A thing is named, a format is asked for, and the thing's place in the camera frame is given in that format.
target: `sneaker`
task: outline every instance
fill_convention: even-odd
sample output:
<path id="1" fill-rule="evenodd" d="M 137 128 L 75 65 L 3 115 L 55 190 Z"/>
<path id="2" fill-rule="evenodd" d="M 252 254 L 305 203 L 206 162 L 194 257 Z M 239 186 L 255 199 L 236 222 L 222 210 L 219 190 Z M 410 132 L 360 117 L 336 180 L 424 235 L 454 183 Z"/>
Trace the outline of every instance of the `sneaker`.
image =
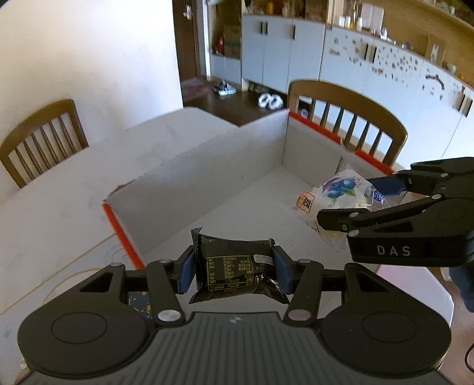
<path id="1" fill-rule="evenodd" d="M 237 92 L 237 88 L 232 84 L 226 83 L 224 80 L 221 80 L 219 83 L 214 85 L 214 92 L 218 93 L 219 96 L 233 95 Z"/>

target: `brown cardboard box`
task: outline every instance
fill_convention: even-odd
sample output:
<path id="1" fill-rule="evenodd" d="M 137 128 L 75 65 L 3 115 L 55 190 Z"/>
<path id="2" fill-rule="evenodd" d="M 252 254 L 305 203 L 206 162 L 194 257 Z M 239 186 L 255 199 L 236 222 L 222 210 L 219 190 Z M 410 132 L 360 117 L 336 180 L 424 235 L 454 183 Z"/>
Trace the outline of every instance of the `brown cardboard box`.
<path id="1" fill-rule="evenodd" d="M 240 59 L 240 26 L 224 26 L 224 55 Z"/>

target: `pair of shoes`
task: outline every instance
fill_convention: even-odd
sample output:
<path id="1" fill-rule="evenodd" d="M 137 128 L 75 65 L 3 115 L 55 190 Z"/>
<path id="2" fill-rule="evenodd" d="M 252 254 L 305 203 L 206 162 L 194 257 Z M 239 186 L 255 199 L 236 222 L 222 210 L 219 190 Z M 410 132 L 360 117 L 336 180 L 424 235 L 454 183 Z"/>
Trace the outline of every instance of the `pair of shoes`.
<path id="1" fill-rule="evenodd" d="M 261 108 L 268 107 L 271 110 L 276 110 L 283 106 L 283 100 L 280 95 L 270 95 L 265 92 L 258 98 L 258 106 Z"/>
<path id="2" fill-rule="evenodd" d="M 225 80 L 221 80 L 219 83 L 216 83 L 213 89 L 215 93 L 219 94 L 219 96 L 233 95 L 237 92 L 237 88 L 235 88 L 232 84 L 226 83 Z"/>

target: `blueberry illustration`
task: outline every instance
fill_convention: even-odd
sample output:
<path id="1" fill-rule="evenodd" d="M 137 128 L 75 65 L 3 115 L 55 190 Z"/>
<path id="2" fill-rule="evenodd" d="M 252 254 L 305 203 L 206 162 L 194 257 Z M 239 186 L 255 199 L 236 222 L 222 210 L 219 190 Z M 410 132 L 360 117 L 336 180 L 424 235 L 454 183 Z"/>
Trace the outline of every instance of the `blueberry illustration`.
<path id="1" fill-rule="evenodd" d="M 342 181 L 343 190 L 352 190 L 356 186 L 354 179 L 344 179 Z"/>
<path id="2" fill-rule="evenodd" d="M 342 189 L 328 191 L 328 198 L 339 198 L 341 195 L 342 195 Z"/>
<path id="3" fill-rule="evenodd" d="M 340 181 L 337 181 L 337 182 L 334 182 L 330 187 L 329 189 L 330 190 L 341 190 L 343 188 L 343 183 L 342 183 L 342 180 Z"/>

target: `dark wooden floor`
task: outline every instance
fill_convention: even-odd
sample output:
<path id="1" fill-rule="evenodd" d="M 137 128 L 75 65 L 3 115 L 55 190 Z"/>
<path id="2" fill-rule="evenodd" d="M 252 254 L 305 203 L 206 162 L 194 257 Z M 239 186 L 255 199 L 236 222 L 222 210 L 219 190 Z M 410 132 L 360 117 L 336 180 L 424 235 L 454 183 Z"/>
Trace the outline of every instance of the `dark wooden floor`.
<path id="1" fill-rule="evenodd" d="M 185 107 L 197 107 L 236 126 L 243 126 L 273 111 L 260 108 L 257 105 L 260 94 L 254 91 L 237 92 L 234 95 L 218 96 L 215 93 L 204 95 L 197 99 L 186 101 Z M 286 96 L 283 96 L 283 108 L 286 106 Z"/>

